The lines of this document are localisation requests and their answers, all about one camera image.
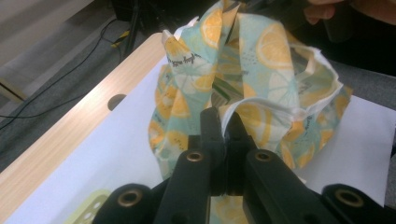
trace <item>black plastic part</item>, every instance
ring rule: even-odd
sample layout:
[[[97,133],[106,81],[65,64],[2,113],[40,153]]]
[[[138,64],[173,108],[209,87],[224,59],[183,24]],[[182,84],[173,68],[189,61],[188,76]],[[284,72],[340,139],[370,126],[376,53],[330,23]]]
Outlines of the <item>black plastic part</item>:
[[[110,194],[92,224],[150,223],[154,213],[151,197],[146,186],[124,185]]]
[[[338,220],[320,202],[288,166],[273,152],[252,150],[247,154],[247,181],[271,218],[271,223],[320,223],[335,224]],[[247,192],[246,208],[250,209]],[[263,223],[253,215],[252,223]]]
[[[151,207],[154,212],[152,213],[150,223],[154,221],[154,217],[158,211],[158,208],[160,207],[161,201],[163,200],[163,195],[165,194],[168,183],[169,183],[169,178],[165,179],[163,182],[161,182],[159,185],[155,186],[151,190],[151,194],[152,194]]]
[[[342,223],[396,223],[394,211],[384,209],[360,190],[347,185],[325,187],[321,200]]]
[[[209,220],[210,155],[184,151],[163,195],[154,223],[196,223]]]
[[[245,158],[250,150],[257,149],[245,130],[239,115],[233,113],[224,134],[226,144],[226,194],[242,196],[245,184]]]
[[[189,150],[201,149],[201,135],[189,135]]]
[[[201,112],[201,147],[211,158],[211,195],[220,196],[225,191],[225,146],[221,133],[219,112],[210,107]]]
[[[244,188],[243,209],[248,223],[273,223],[259,195],[248,181]]]

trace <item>black cable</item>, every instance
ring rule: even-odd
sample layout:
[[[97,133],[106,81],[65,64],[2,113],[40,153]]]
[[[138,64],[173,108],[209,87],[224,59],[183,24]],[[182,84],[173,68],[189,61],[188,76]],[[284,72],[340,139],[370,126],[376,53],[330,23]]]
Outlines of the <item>black cable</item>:
[[[74,71],[75,71],[76,69],[78,69],[83,63],[85,63],[85,62],[88,60],[88,58],[93,54],[93,52],[94,52],[94,51],[96,50],[96,48],[98,47],[100,41],[101,41],[102,38],[103,38],[103,35],[104,35],[104,33],[105,33],[107,27],[108,27],[111,23],[113,23],[114,21],[116,21],[116,20],[117,20],[117,19],[114,19],[114,20],[110,21],[110,22],[102,29],[102,31],[101,31],[101,33],[100,33],[100,37],[99,37],[98,41],[96,42],[95,46],[93,47],[93,49],[91,50],[91,52],[90,52],[90,53],[89,53],[78,65],[76,65],[74,68],[72,68],[72,69],[71,69],[70,71],[68,71],[66,74],[64,74],[64,75],[62,75],[61,77],[59,77],[56,81],[54,81],[54,82],[53,82],[52,84],[50,84],[47,88],[45,88],[44,90],[42,90],[42,91],[41,91],[39,94],[37,94],[35,97],[33,97],[32,99],[30,99],[29,102],[27,102],[27,103],[20,109],[20,111],[17,113],[16,116],[0,116],[0,117],[2,117],[2,118],[11,118],[11,121],[8,122],[8,123],[6,123],[5,125],[3,125],[3,126],[0,128],[0,131],[3,130],[3,129],[5,129],[5,128],[6,128],[9,124],[11,124],[15,119],[19,119],[19,118],[21,118],[21,119],[28,119],[29,117],[35,118],[35,117],[38,117],[38,116],[40,116],[40,115],[43,115],[43,114],[45,114],[45,113],[47,113],[47,112],[50,112],[51,110],[53,110],[53,109],[55,109],[55,108],[58,108],[59,106],[65,105],[65,104],[67,104],[67,103],[69,103],[69,102],[71,102],[71,101],[73,101],[73,100],[77,100],[78,98],[80,98],[81,95],[80,95],[79,97],[76,97],[76,98],[73,98],[72,100],[67,101],[66,103],[63,103],[63,104],[57,105],[57,106],[55,106],[55,107],[53,107],[53,108],[51,108],[51,109],[48,109],[47,111],[44,111],[44,112],[42,112],[42,113],[40,113],[40,114],[38,114],[38,115],[20,117],[21,112],[22,112],[30,103],[32,103],[35,99],[37,99],[40,95],[42,95],[45,91],[47,91],[49,88],[51,88],[52,86],[54,86],[56,83],[58,83],[59,81],[61,81],[62,79],[64,79],[64,78],[67,77],[68,75],[70,75],[72,72],[74,72]]]
[[[16,116],[3,116],[3,115],[0,115],[0,118],[5,118],[5,119],[32,119],[32,118],[40,117],[41,115],[46,114],[46,113],[48,113],[48,112],[50,112],[50,111],[52,111],[54,109],[57,109],[58,107],[61,107],[63,105],[67,105],[68,103],[73,102],[73,101],[77,100],[78,98],[84,97],[86,94],[88,94],[88,92],[85,92],[85,93],[83,93],[83,94],[81,94],[81,95],[79,95],[79,96],[77,96],[75,98],[72,98],[72,99],[70,99],[68,101],[65,101],[65,102],[63,102],[63,103],[61,103],[59,105],[56,105],[56,106],[54,106],[54,107],[52,107],[52,108],[50,108],[48,110],[45,110],[45,111],[43,111],[43,112],[41,112],[39,114],[36,114],[36,115],[32,115],[32,116],[17,116],[17,117]]]
[[[6,89],[6,91],[8,91],[9,93],[11,93],[13,96],[17,97],[18,99],[23,100],[23,98],[21,98],[15,91],[13,91],[12,89],[10,89],[8,86],[4,85],[3,83],[0,82],[0,86],[4,89]]]

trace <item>gray floor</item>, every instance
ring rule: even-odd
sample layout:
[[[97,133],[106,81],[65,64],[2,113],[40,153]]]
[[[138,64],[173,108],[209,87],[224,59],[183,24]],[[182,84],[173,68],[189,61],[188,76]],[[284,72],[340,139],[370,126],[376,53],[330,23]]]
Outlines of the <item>gray floor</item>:
[[[99,39],[100,31],[115,18],[113,9],[107,7],[107,2],[94,1],[65,22],[59,30],[49,34],[17,59],[0,67],[0,77],[6,78],[30,96],[30,99],[36,97],[80,64],[92,51]],[[127,29],[127,22],[114,21],[106,29],[105,38],[115,40]],[[77,98],[37,118],[15,119],[0,130],[0,172],[72,108],[78,102],[79,96],[96,86],[119,64],[119,61],[119,50],[111,48],[108,42],[102,40],[86,62],[39,95],[32,103],[26,101],[17,104],[0,95],[0,115],[16,115],[22,107],[29,104],[20,116],[36,115]],[[341,63],[332,64],[340,74],[341,80],[354,89],[355,95],[396,110],[395,77],[382,76]],[[9,121],[10,119],[4,119],[0,123],[0,129]],[[389,167],[386,203],[391,205],[396,205],[395,177],[396,157],[392,159]]]

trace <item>dark background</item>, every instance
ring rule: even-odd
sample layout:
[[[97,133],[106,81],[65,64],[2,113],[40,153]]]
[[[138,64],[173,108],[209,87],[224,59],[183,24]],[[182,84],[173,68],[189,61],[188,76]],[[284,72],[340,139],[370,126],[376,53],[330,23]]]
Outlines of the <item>dark background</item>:
[[[151,0],[141,1],[142,18],[146,33],[158,32],[155,6],[168,19],[167,29],[174,31],[193,17],[203,15],[217,0]],[[131,19],[134,0],[112,0],[120,20]],[[310,25],[307,22],[291,31],[308,46],[322,50],[333,61],[345,63],[389,76],[396,76],[396,26],[371,19],[351,8],[353,36],[342,43],[332,43],[327,37],[323,22]]]

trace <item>lemon print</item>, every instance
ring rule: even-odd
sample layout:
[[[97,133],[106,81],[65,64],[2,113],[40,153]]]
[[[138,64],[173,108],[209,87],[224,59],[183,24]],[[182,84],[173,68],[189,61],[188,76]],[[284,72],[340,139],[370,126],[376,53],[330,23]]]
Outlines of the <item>lemon print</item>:
[[[301,134],[305,132],[305,127],[302,121],[294,121],[290,129],[283,137],[286,141],[295,141]]]
[[[204,109],[212,107],[212,101],[210,99],[207,100],[206,104],[204,105]]]
[[[321,112],[321,113],[318,115],[317,123],[318,123],[319,125],[322,125],[322,126],[327,125],[328,121],[327,121],[326,116],[324,115],[323,112]]]
[[[169,64],[164,65],[161,67],[160,75],[158,77],[158,87],[160,90],[165,90],[166,86],[168,85],[168,82],[170,80],[170,77],[168,75],[171,73],[171,68],[169,67]]]
[[[262,132],[262,140],[260,141],[260,146],[265,147],[270,140],[271,135],[271,120],[272,120],[272,113],[269,109],[264,110],[265,113],[265,121],[264,121],[264,130]]]
[[[319,148],[323,149],[332,137],[332,130],[323,130],[320,132],[320,145]]]
[[[172,116],[178,118],[187,118],[190,116],[189,105],[187,104],[186,98],[181,92],[177,95],[175,103],[172,108]]]
[[[335,98],[335,111],[337,113],[337,118],[343,117],[344,110],[347,108],[349,104],[349,99],[345,96],[338,96]]]
[[[235,38],[227,43],[227,46],[239,50],[239,38]]]
[[[259,37],[256,46],[259,61],[272,69],[291,69],[289,44],[283,26],[274,23]]]
[[[312,92],[306,92],[300,95],[300,104],[303,107],[315,104],[317,101],[326,98],[332,93],[330,87],[321,87],[320,89]]]
[[[169,119],[175,101],[177,89],[169,86],[163,94],[156,91],[157,110],[164,119]]]
[[[234,57],[233,55],[230,55],[229,53],[225,53],[224,51],[221,53],[220,59],[223,62],[227,62],[227,63],[239,63],[238,58]]]
[[[214,201],[216,213],[221,219],[221,223],[248,223],[242,208],[242,197],[223,196]]]
[[[148,138],[151,148],[155,148],[163,140],[163,137],[163,128],[158,122],[152,120],[148,126]]]
[[[187,150],[189,137],[183,132],[169,131],[166,133],[166,138],[172,147],[177,147],[183,151]]]
[[[220,73],[220,72],[216,72],[216,73],[215,73],[215,77],[218,77],[218,78],[220,78],[221,80],[224,80],[224,75],[223,75],[222,73]]]
[[[241,74],[241,65],[238,63],[222,63],[219,64],[218,69],[223,74]]]
[[[259,126],[261,121],[260,109],[254,104],[242,104],[236,108],[236,113],[239,114],[244,123],[248,123],[252,126]]]
[[[282,153],[283,162],[285,162],[290,169],[293,169],[295,167],[293,156],[291,155],[289,148],[283,142],[280,142],[280,151]]]
[[[183,37],[180,37],[180,39],[178,40],[178,43],[181,45],[181,47],[183,49],[187,49],[188,48],[187,44],[186,44],[186,41],[184,41]]]
[[[297,85],[291,70],[281,70],[271,74],[268,87],[269,91],[266,97],[268,100],[287,107],[299,105]]]
[[[311,161],[312,158],[314,157],[314,152],[315,152],[315,145],[312,144],[311,147],[309,148],[309,150],[307,152],[305,152],[305,154],[298,159],[299,166],[305,167],[306,164],[309,161]]]
[[[192,83],[192,85],[198,91],[211,91],[212,90],[212,84],[213,84],[214,80],[215,80],[215,74],[213,74],[213,75],[204,75],[204,76],[198,77]]]
[[[254,127],[253,125],[250,125],[248,123],[248,119],[242,119],[242,122],[244,123],[245,129],[247,131],[247,134],[250,135],[253,139],[257,139],[257,127]]]
[[[221,35],[221,9],[212,11],[201,25],[201,35],[205,43],[214,49],[218,48]]]
[[[178,43],[174,36],[166,39],[164,47],[166,52],[174,57],[189,52],[189,49],[186,47],[186,45],[181,45]]]
[[[244,82],[244,96],[245,98],[257,96],[257,93],[254,91],[254,89],[246,82]]]

